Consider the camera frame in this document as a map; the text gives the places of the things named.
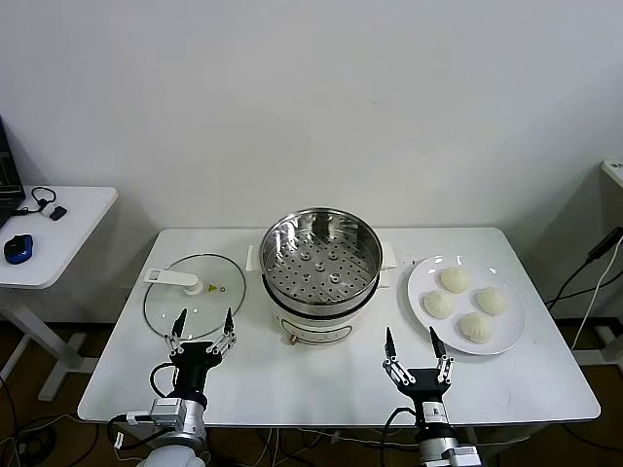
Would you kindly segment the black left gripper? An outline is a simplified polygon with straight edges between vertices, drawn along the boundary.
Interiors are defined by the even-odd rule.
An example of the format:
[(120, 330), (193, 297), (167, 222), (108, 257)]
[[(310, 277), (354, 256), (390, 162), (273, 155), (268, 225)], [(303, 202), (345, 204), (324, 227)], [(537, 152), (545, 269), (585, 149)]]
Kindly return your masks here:
[(173, 387), (175, 390), (203, 390), (208, 371), (220, 365), (221, 354), (228, 354), (237, 342), (232, 309), (228, 308), (221, 336), (214, 343), (181, 344), (186, 316), (187, 309), (183, 308), (170, 333), (165, 334), (170, 361), (177, 370)]

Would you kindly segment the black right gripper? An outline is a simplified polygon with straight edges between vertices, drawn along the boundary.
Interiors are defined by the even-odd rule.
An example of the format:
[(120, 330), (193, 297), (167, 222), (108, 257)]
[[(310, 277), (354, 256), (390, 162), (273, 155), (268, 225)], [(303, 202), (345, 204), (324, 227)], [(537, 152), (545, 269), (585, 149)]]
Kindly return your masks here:
[(453, 437), (443, 396), (452, 383), (454, 358), (448, 355), (445, 344), (432, 327), (429, 334), (437, 358), (437, 369), (410, 369), (407, 372), (397, 358), (391, 330), (385, 328), (383, 368), (398, 391), (413, 401), (421, 441)]

